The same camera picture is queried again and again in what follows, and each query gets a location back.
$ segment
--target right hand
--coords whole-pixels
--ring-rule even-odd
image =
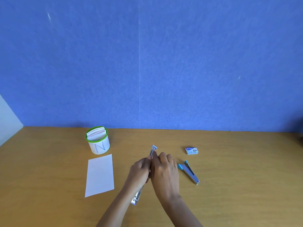
[[[179,198],[179,172],[176,161],[164,152],[154,151],[151,160],[151,182],[162,206]]]

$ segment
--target wooden table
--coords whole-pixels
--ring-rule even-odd
[[[25,127],[0,147],[0,226],[95,226],[153,144],[198,176],[196,186],[180,171],[180,194],[204,227],[303,226],[303,147],[292,134],[109,129],[115,189],[84,198],[88,160],[100,157],[86,131]],[[173,226],[151,183],[123,226]]]

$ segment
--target pen holder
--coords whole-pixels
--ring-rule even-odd
[[[89,132],[89,131],[91,131],[95,128],[98,128],[98,127],[100,127],[100,126],[95,126],[92,129],[89,129],[87,132]],[[106,129],[106,127],[104,127],[104,128],[106,130],[106,136],[104,138],[100,139],[100,140],[97,140],[97,141],[89,141],[87,139],[87,134],[85,134],[85,139],[86,139],[86,141],[88,141],[92,152],[94,154],[97,154],[97,155],[104,154],[105,152],[108,151],[108,149],[110,147],[109,140],[108,140],[108,130]]]

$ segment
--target paper sheet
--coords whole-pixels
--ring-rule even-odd
[[[90,159],[87,168],[85,197],[114,188],[112,155]]]

